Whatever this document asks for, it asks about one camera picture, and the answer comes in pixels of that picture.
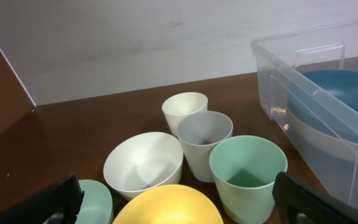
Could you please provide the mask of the mint green small bowl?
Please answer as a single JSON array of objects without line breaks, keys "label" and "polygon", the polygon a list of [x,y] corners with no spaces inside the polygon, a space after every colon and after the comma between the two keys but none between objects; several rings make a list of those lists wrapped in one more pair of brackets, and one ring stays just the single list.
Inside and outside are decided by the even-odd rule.
[{"label": "mint green small bowl", "polygon": [[75,224],[111,224],[114,220],[109,189],[96,180],[79,180],[85,193]]}]

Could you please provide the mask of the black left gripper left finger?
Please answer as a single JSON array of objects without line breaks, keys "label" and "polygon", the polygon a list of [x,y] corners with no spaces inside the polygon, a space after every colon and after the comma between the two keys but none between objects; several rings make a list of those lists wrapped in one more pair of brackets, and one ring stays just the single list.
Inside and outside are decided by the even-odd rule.
[{"label": "black left gripper left finger", "polygon": [[72,174],[0,212],[0,224],[75,223],[84,196]]}]

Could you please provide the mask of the cream shallow bowl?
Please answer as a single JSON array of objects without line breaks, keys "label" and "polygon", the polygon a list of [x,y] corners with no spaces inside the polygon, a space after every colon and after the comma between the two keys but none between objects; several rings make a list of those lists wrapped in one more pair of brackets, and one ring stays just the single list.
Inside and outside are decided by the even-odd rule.
[{"label": "cream shallow bowl", "polygon": [[303,147],[321,159],[312,159],[311,168],[324,188],[343,202],[358,201],[358,144],[317,131],[290,111],[287,115]]}]

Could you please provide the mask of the yellow small bowl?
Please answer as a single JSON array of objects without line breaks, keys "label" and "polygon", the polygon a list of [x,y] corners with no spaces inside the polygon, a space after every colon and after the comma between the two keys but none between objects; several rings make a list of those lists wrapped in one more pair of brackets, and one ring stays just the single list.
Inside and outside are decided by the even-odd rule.
[{"label": "yellow small bowl", "polygon": [[133,198],[114,224],[223,224],[220,212],[205,194],[185,185],[162,185]]}]

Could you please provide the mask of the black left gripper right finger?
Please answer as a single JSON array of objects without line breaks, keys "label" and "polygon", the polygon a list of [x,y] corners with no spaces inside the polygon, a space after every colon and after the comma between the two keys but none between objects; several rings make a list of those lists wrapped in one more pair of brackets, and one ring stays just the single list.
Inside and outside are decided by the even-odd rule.
[{"label": "black left gripper right finger", "polygon": [[272,190],[282,223],[358,224],[358,210],[340,200],[279,172]]}]

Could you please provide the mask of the dark blue bowl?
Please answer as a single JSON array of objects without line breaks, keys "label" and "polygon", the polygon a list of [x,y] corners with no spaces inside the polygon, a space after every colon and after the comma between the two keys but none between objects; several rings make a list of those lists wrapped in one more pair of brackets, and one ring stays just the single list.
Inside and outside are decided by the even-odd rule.
[{"label": "dark blue bowl", "polygon": [[[358,71],[352,70],[315,70],[305,72],[306,78],[326,90],[358,112]],[[358,143],[358,134],[338,120],[329,111],[315,102],[295,84],[289,87],[289,110],[309,127],[332,137],[340,135],[343,139]]]}]

